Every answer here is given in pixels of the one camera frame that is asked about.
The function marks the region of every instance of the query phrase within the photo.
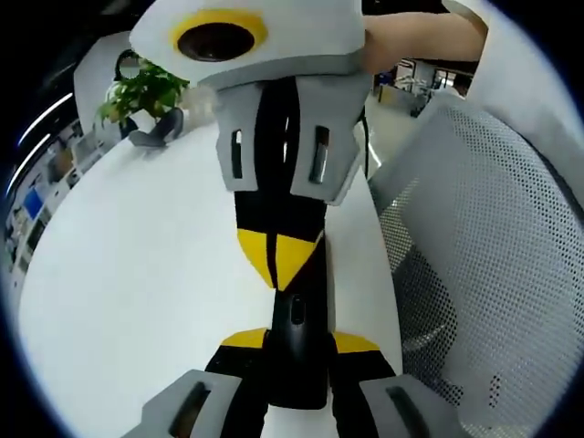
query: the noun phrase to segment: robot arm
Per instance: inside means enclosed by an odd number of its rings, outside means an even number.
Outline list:
[[[360,163],[352,129],[371,83],[360,71],[364,35],[354,0],[158,0],[132,31],[141,56],[217,93],[217,155],[239,243],[276,297],[271,328],[226,339],[205,372],[152,399],[127,437],[259,436],[268,404],[322,409],[329,387],[342,437],[385,436],[393,417],[405,424],[393,436],[419,424],[415,436],[431,436],[433,417],[407,396],[376,414],[394,401],[380,388],[402,378],[375,344],[328,321],[325,212]]]

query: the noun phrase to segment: cable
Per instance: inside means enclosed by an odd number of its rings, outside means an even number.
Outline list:
[[[363,131],[365,132],[365,165],[364,172],[365,178],[369,179],[369,124],[367,123],[367,117],[365,117],[365,107],[359,115],[359,121],[363,124]]]

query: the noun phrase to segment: gray bracket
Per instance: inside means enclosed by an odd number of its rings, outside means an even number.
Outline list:
[[[362,381],[380,438],[468,438],[456,409],[414,377]]]
[[[254,192],[257,190],[254,163],[256,115],[262,98],[260,84],[251,83],[217,91],[219,106],[216,110],[219,124],[217,157],[225,187],[230,192]],[[240,142],[234,144],[236,133]],[[234,174],[234,154],[237,152],[241,174]]]
[[[296,78],[300,100],[300,144],[290,192],[339,205],[359,168],[359,145],[353,128],[367,93],[371,76],[303,76]],[[317,126],[329,132],[326,167],[322,182],[310,181],[317,156]]]
[[[141,423],[123,438],[172,438],[177,417],[187,417],[190,402],[206,396],[191,431],[191,438],[219,438],[227,410],[241,379],[191,370],[142,408]]]

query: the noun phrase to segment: yellow ring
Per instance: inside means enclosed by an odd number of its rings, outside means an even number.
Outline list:
[[[212,23],[237,25],[247,30],[254,37],[254,45],[247,53],[261,46],[267,38],[267,28],[259,14],[245,9],[201,9],[177,25],[171,32],[174,50],[179,50],[179,39],[187,30]]]

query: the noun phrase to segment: desk surface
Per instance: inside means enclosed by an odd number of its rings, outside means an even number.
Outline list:
[[[59,206],[20,303],[25,354],[75,436],[123,435],[141,407],[222,339],[269,326],[274,292],[245,259],[216,159],[216,125],[146,152],[123,141]],[[378,343],[402,372],[391,271],[360,172],[327,236],[336,327]],[[335,436],[317,412],[270,408],[262,436]]]

